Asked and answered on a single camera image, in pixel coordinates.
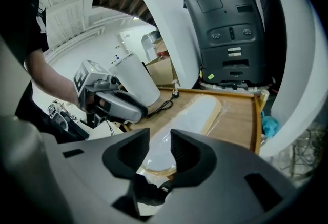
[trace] wooden table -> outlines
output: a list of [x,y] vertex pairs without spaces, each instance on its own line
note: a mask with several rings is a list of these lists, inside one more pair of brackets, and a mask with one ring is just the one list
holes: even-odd
[[[150,128],[150,137],[154,136],[174,116],[183,110],[186,104],[198,94],[210,94],[222,104],[222,109],[208,137],[231,142],[259,153],[261,143],[261,116],[259,101],[254,94],[216,92],[207,90],[179,89],[180,96],[174,99],[174,105],[155,116],[143,118],[137,124],[128,124],[129,130]],[[172,88],[160,88],[160,98],[149,107],[149,113],[170,99]]]

